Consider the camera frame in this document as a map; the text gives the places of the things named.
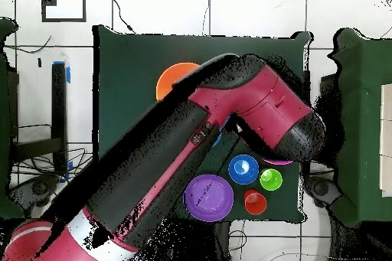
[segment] dark green table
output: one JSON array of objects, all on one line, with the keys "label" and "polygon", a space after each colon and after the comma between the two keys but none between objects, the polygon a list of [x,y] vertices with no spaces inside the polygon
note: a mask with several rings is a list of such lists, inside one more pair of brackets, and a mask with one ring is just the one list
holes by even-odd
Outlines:
[{"label": "dark green table", "polygon": [[346,28],[335,35],[345,143],[338,153],[338,186],[345,194],[331,211],[346,226],[392,221],[392,198],[382,198],[380,171],[381,85],[392,83],[392,40],[369,40]]},{"label": "dark green table", "polygon": [[5,39],[16,31],[16,24],[6,18],[0,18],[0,218],[23,218],[22,209],[11,202],[6,194],[8,190],[12,164],[9,158],[11,146],[11,115],[8,96],[9,64],[3,51]]},{"label": "dark green table", "polygon": [[[282,57],[303,85],[304,46],[311,38],[306,32],[297,33],[287,39],[127,35],[113,33],[103,26],[98,27],[98,33],[100,157],[138,122],[147,109],[155,105],[156,83],[162,72],[171,65],[181,62],[202,64],[225,53],[257,54],[266,60]],[[284,220],[291,223],[303,221],[304,215],[298,209],[299,165],[294,163],[274,167],[283,173],[284,183],[278,191],[266,192],[256,182],[245,188],[230,180],[227,175],[228,162],[238,154],[254,155],[242,142],[236,142],[233,134],[224,132],[220,142],[211,149],[195,174],[218,174],[232,185],[235,201],[225,220]],[[266,165],[259,156],[254,156],[261,170]],[[247,188],[256,188],[266,196],[268,208],[263,214],[250,216],[245,211],[243,193]],[[188,218],[181,199],[179,198],[173,214],[176,217]]]}]

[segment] black cable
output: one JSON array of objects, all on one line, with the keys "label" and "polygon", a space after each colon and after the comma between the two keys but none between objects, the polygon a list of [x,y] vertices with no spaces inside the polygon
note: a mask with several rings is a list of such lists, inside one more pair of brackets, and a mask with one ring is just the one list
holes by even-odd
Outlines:
[{"label": "black cable", "polygon": [[120,6],[119,6],[119,3],[118,3],[116,0],[113,0],[113,2],[116,3],[117,8],[119,9],[119,18],[120,18],[120,20],[124,23],[124,25],[128,28],[129,31],[131,31],[131,32],[133,32],[134,34],[136,34],[135,31],[132,29],[132,27],[131,27],[129,24],[127,24],[127,23],[124,21],[123,17],[121,16],[121,8],[120,8]]},{"label": "black cable", "polygon": [[246,235],[242,230],[234,230],[234,231],[231,231],[231,232],[229,233],[229,239],[230,239],[231,234],[233,234],[234,232],[240,232],[240,233],[242,233],[243,236],[245,237],[245,242],[244,242],[243,244],[241,244],[241,246],[239,246],[239,247],[237,247],[237,248],[229,249],[229,251],[235,251],[235,250],[242,249],[242,248],[245,246],[245,244],[247,244],[247,240],[248,240],[247,235]]},{"label": "black cable", "polygon": [[380,37],[380,39],[381,39],[383,36],[385,36],[388,32],[390,32],[391,30],[392,30],[392,27],[390,27],[390,28],[388,29],[388,31]]},{"label": "black cable", "polygon": [[208,11],[208,9],[210,8],[210,5],[207,5],[207,8],[205,9],[205,12],[204,12],[204,18],[203,18],[203,30],[201,31],[201,36],[204,36],[204,23],[205,23],[205,16],[206,16],[206,14],[207,14],[207,11]]},{"label": "black cable", "polygon": [[327,170],[327,171],[320,171],[320,172],[310,172],[309,175],[325,175],[327,173],[335,172],[335,170]]},{"label": "black cable", "polygon": [[4,47],[16,49],[16,50],[18,50],[18,51],[24,51],[25,53],[29,53],[29,54],[33,54],[33,53],[37,53],[38,51],[42,51],[42,50],[46,47],[47,43],[49,42],[49,40],[50,40],[51,38],[52,38],[52,36],[50,36],[50,37],[47,39],[47,41],[46,41],[46,43],[44,44],[44,46],[38,48],[36,51],[25,51],[24,49],[21,49],[21,48],[16,47],[16,46],[4,45]]},{"label": "black cable", "polygon": [[38,126],[49,126],[49,127],[51,127],[51,129],[52,129],[52,126],[49,125],[49,124],[18,126],[18,128],[19,128],[19,129],[25,129],[25,128],[28,128],[28,127],[38,127]]}]

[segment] cable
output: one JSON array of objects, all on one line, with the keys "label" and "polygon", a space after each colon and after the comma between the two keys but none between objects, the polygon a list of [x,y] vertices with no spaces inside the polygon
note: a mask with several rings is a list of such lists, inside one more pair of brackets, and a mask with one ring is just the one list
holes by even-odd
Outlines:
[{"label": "cable", "polygon": [[121,8],[120,8],[120,6],[119,6],[119,3],[118,3],[116,0],[113,0],[113,1],[114,1],[114,3],[116,3],[117,8],[119,9],[119,18],[120,18],[120,20],[124,23],[124,25],[128,28],[129,31],[131,31],[131,32],[133,32],[134,34],[136,34],[135,31],[132,29],[132,27],[131,27],[129,24],[127,24],[127,23],[124,21],[123,17],[121,16]]},{"label": "cable", "polygon": [[392,30],[392,27],[390,27],[390,28],[388,29],[388,31],[380,37],[380,39],[381,39],[383,36],[385,36],[388,32],[390,32],[391,30]]},{"label": "cable", "polygon": [[52,36],[50,36],[50,37],[47,39],[47,41],[46,41],[46,43],[44,44],[44,46],[42,46],[41,48],[38,48],[36,51],[25,51],[24,49],[21,49],[21,48],[16,47],[16,46],[4,45],[4,47],[7,47],[7,48],[14,48],[14,49],[16,49],[16,50],[18,50],[18,51],[24,51],[25,53],[33,54],[33,53],[37,53],[38,51],[42,51],[42,50],[46,47],[47,43],[49,42],[49,40],[50,40],[51,38],[52,38]]},{"label": "cable", "polygon": [[[273,261],[275,259],[280,258],[281,256],[288,256],[288,255],[294,255],[294,256],[323,256],[321,254],[308,254],[308,253],[284,253],[284,254],[279,254],[278,256],[272,258],[270,261]],[[375,259],[369,259],[369,258],[335,258],[333,256],[323,256],[327,259],[333,259],[333,260],[375,260]]]},{"label": "cable", "polygon": [[335,172],[335,170],[327,170],[327,171],[320,171],[320,172],[310,172],[309,175],[325,175],[327,173]]},{"label": "cable", "polygon": [[25,129],[25,128],[28,128],[28,127],[38,127],[38,126],[49,126],[49,127],[51,127],[51,129],[52,129],[52,126],[49,125],[49,124],[18,126],[18,128],[19,128],[19,129]]},{"label": "cable", "polygon": [[247,244],[247,240],[248,240],[248,239],[247,239],[247,235],[246,235],[242,230],[234,230],[234,231],[231,231],[231,232],[229,233],[229,239],[230,239],[231,234],[233,234],[234,232],[240,232],[240,233],[242,233],[243,236],[245,237],[245,242],[244,242],[243,244],[241,244],[241,246],[239,246],[239,247],[237,247],[237,248],[229,249],[229,251],[235,251],[235,250],[242,249],[242,248],[245,246],[245,244]]},{"label": "cable", "polygon": [[208,4],[207,5],[207,8],[205,9],[205,12],[204,12],[204,18],[203,18],[203,30],[201,31],[201,36],[204,36],[204,23],[205,23],[205,16],[206,16],[206,14],[207,14],[207,11],[208,11],[208,9],[210,8],[210,5]]}]

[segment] white tile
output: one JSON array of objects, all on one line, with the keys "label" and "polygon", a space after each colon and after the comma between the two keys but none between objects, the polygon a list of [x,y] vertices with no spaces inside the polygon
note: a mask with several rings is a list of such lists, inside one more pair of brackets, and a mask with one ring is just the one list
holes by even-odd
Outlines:
[{"label": "white tile", "polygon": [[229,253],[231,261],[241,261],[241,245],[245,242],[244,238],[231,237],[229,239]]},{"label": "white tile", "polygon": [[381,119],[392,120],[392,84],[381,86]]},{"label": "white tile", "polygon": [[[243,227],[245,226],[245,220],[233,220],[230,224],[230,232],[234,231],[241,231],[243,230]],[[240,236],[240,232],[234,232],[232,235],[234,236]]]},{"label": "white tile", "polygon": [[[12,168],[12,172],[18,172],[18,167],[13,167]],[[28,179],[34,178],[36,177],[36,175],[25,175],[21,172],[31,172],[31,173],[35,173],[35,170],[30,170],[30,169],[26,169],[26,168],[19,168],[19,181],[18,181],[18,173],[11,173],[11,181],[9,184],[9,188],[12,189],[16,186],[18,186],[18,183],[21,184],[25,181],[27,181]]]},{"label": "white tile", "polygon": [[299,237],[299,224],[272,220],[247,220],[244,227],[247,236]]},{"label": "white tile", "polygon": [[321,78],[338,71],[336,63],[327,57],[331,52],[314,50],[309,52],[310,101],[313,106],[320,95]]},{"label": "white tile", "polygon": [[211,0],[211,34],[290,37],[305,30],[305,0]]},{"label": "white tile", "polygon": [[15,50],[4,47],[5,59],[8,61],[10,67],[16,67],[15,64]]},{"label": "white tile", "polygon": [[380,155],[380,189],[392,193],[392,158]]},{"label": "white tile", "polygon": [[392,121],[381,120],[380,154],[392,157]]},{"label": "white tile", "polygon": [[[31,124],[27,124],[27,126],[38,125],[38,124],[44,124],[44,123],[34,122]],[[38,139],[49,139],[51,137],[51,127],[49,126],[19,128],[18,132],[19,132],[19,142],[37,141]]]},{"label": "white tile", "polygon": [[56,5],[46,7],[46,18],[82,18],[83,0],[57,0]]},{"label": "white tile", "polygon": [[[241,246],[240,238],[232,245]],[[232,261],[299,261],[299,238],[247,237],[242,253],[238,251],[231,251]]]},{"label": "white tile", "polygon": [[[138,34],[194,34],[201,36],[208,0],[116,0],[121,16]],[[114,30],[130,33],[114,5]],[[204,22],[208,34],[208,11]]]},{"label": "white tile", "polygon": [[328,261],[330,238],[303,237],[301,261]]},{"label": "white tile", "polygon": [[302,235],[311,237],[330,237],[331,223],[328,211],[325,208],[316,207],[313,199],[304,192],[303,212],[307,216],[302,223]]},{"label": "white tile", "polygon": [[56,47],[36,54],[18,52],[19,125],[51,124],[51,68],[54,61],[70,65],[67,83],[69,142],[91,142],[93,128],[93,49]]},{"label": "white tile", "polygon": [[[57,0],[56,7],[50,7],[53,16],[65,16],[75,6],[79,14],[82,0]],[[93,45],[92,26],[103,24],[111,26],[111,0],[86,0],[86,22],[42,22],[41,0],[17,0],[18,45],[43,45],[51,36],[49,45],[76,46]]]},{"label": "white tile", "polygon": [[[15,18],[15,0],[0,0],[0,18]],[[15,44],[15,36],[11,34],[5,41],[6,45]]]},{"label": "white tile", "polygon": [[[368,38],[380,38],[392,25],[390,0],[308,0],[307,30],[313,47],[333,47],[340,28],[357,28]],[[385,38],[391,38],[392,32]]]}]

